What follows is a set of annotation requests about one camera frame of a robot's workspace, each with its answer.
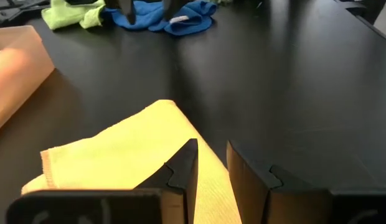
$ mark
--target blue microfiber towel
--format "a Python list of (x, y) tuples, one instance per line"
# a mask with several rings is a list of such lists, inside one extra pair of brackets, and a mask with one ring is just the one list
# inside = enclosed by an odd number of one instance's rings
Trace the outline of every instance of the blue microfiber towel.
[(103, 13), (110, 13), (115, 24), (131, 30), (149, 29), (182, 36), (208, 29), (212, 24), (211, 15), (217, 10), (217, 5), (207, 1), (193, 1), (187, 3), (174, 17), (186, 16), (188, 19), (170, 23), (162, 17), (164, 8), (162, 2), (134, 1), (136, 23), (131, 25), (119, 9), (105, 9)]

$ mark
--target tan box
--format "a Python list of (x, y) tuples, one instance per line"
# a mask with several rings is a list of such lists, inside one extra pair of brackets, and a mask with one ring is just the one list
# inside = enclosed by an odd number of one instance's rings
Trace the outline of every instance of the tan box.
[(0, 29), (0, 127), (53, 70), (32, 26)]

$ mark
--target folded towel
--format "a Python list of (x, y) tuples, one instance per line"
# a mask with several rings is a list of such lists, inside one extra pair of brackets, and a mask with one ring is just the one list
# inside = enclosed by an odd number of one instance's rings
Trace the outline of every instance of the folded towel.
[(217, 10), (217, 5), (207, 1), (193, 1), (187, 3), (174, 17), (183, 17), (182, 20), (173, 22), (165, 21), (162, 2), (147, 3), (134, 1), (136, 10), (136, 23), (130, 24), (126, 16), (119, 9), (105, 9), (103, 13), (111, 14), (115, 24), (131, 30), (149, 29), (173, 35), (187, 35), (208, 29), (212, 25), (211, 15)]
[(22, 193), (40, 189), (132, 189), (190, 138), (199, 145), (194, 222), (241, 223), (227, 169), (177, 106), (159, 100), (100, 132), (41, 152), (44, 174)]
[(71, 6), (64, 0), (50, 0), (50, 8), (43, 9), (41, 14), (51, 30), (78, 22), (86, 29), (101, 25), (100, 12), (104, 7), (104, 0), (98, 0), (93, 4), (81, 4), (77, 6)]

